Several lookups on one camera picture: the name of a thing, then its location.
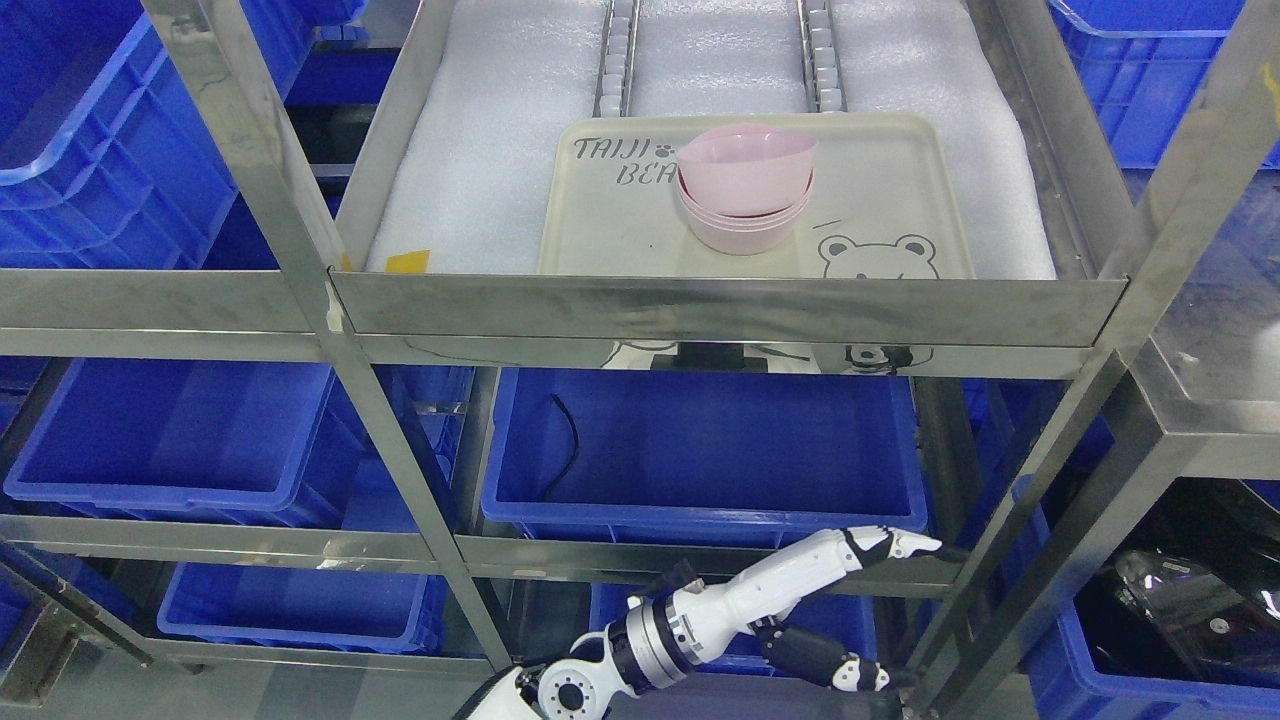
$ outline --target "black cable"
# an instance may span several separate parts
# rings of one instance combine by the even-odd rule
[[[556,479],[552,480],[547,486],[547,489],[543,491],[541,497],[538,498],[539,502],[547,502],[547,498],[550,497],[552,491],[556,489],[556,486],[558,486],[561,480],[564,479],[564,475],[567,475],[570,469],[573,468],[573,462],[577,462],[577,451],[580,447],[580,441],[577,437],[577,423],[573,421],[573,415],[570,414],[568,407],[564,406],[564,401],[561,400],[558,395],[552,393],[552,402],[556,404],[556,407],[559,407],[561,414],[564,415],[564,420],[568,421],[570,432],[573,433],[573,452],[568,456],[568,462],[566,462],[564,468],[562,468],[559,474],[556,475]]]

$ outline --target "blue plastic bin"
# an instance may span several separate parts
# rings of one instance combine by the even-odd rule
[[[579,457],[548,501],[541,495]],[[778,547],[822,528],[923,530],[904,378],[504,370],[484,514],[552,539]]]
[[[365,12],[369,0],[293,0],[298,12],[314,26],[340,26]]]
[[[419,415],[431,450],[440,460],[444,475],[453,473],[458,441],[462,439],[463,415],[457,410],[466,406],[471,396],[475,368],[447,365],[397,365],[394,374],[402,383],[403,398],[393,404],[407,405]]]
[[[627,585],[591,584],[590,629],[603,630],[609,623],[627,614]],[[840,641],[845,650],[876,660],[876,618],[872,600],[847,594],[823,594],[801,602],[787,619],[797,626],[823,633]],[[788,678],[776,670],[760,655],[760,642],[753,637],[737,635],[718,660],[708,662],[699,673],[730,675],[764,675]]]
[[[1044,514],[1005,560],[1020,578],[1048,539]],[[1220,685],[1100,673],[1074,603],[1068,603],[1023,660],[1041,720],[1262,720],[1280,717],[1280,689]]]
[[[4,491],[92,518],[332,528],[365,446],[326,365],[76,360]]]
[[[385,466],[366,457],[343,529],[415,532]],[[216,643],[434,655],[444,578],[180,564],[156,626]]]
[[[0,436],[18,416],[47,361],[47,357],[0,356]]]
[[[284,92],[311,27],[243,5]],[[4,0],[0,45],[0,266],[200,266],[236,190],[141,6]]]
[[[0,575],[0,651],[4,650],[9,635],[18,629],[29,605],[27,598],[15,588],[9,587],[5,577]]]
[[[1048,0],[1123,168],[1155,168],[1244,0]],[[1265,167],[1280,167],[1280,146]]]

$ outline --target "white foam sheet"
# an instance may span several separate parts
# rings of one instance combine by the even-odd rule
[[[1056,278],[1021,129],[960,0],[831,0],[831,15],[849,110],[937,128],[978,277]]]
[[[591,115],[604,0],[458,0],[367,270],[534,273],[561,132]]]
[[[634,115],[800,113],[790,0],[645,0]],[[561,132],[591,114],[604,0],[458,0],[369,270],[430,250],[436,273],[531,274]],[[1023,136],[960,0],[832,0],[850,110],[941,137],[974,269],[1053,278]]]
[[[644,0],[631,114],[806,111],[799,27],[787,0]]]

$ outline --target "beige tray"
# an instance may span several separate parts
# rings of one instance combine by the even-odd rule
[[[795,238],[748,258],[685,224],[675,149],[728,123],[818,138],[814,191]],[[539,272],[632,277],[972,278],[937,133],[897,113],[612,118],[561,136]]]

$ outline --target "stainless steel shelf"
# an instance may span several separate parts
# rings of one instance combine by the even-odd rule
[[[1070,379],[1062,404],[1024,460],[1027,493],[1005,497],[960,568],[884,565],[836,591],[942,598],[913,665],[927,682],[914,710],[970,714],[1012,667],[1068,597],[1079,570],[1176,473],[1271,474],[1280,421],[1274,404],[1204,401],[1171,346],[1144,343],[1275,143],[1275,99],[1256,69],[1280,67],[1280,0],[1252,0],[1204,91],[1137,206],[1129,200],[1093,109],[1043,3],[968,0],[1039,188],[1059,281],[788,281],[494,275],[390,275],[364,266],[410,135],[444,53],[453,3],[425,0],[352,172],[334,222],[320,197],[237,3],[143,0],[183,81],[248,201],[280,272],[0,270],[0,347],[52,356],[325,361],[337,370],[420,528],[353,533],[0,516],[8,550],[52,550],[146,560],[196,560],[444,575],[485,660],[387,657],[160,641],[104,615],[73,589],[46,594],[77,621],[140,661],[246,660],[445,673],[480,679],[512,657],[493,580],[636,582],[689,557],[710,578],[764,551],[488,537],[479,491],[488,454],[495,373],[481,373],[454,474],[467,533],[454,534],[428,492],[433,470],[413,455],[372,364],[595,368],[616,340],[805,342],[824,372],[849,343],[925,345],[934,377]],[[956,437],[943,386],[920,380],[922,439]],[[941,660],[968,639],[968,610],[1024,527],[1089,420],[1110,398],[1121,445],[1060,523],[1039,571],[996,610],[959,662]],[[965,459],[934,452],[946,502],[974,482]],[[943,509],[954,525],[955,507]],[[495,534],[489,528],[489,536]]]

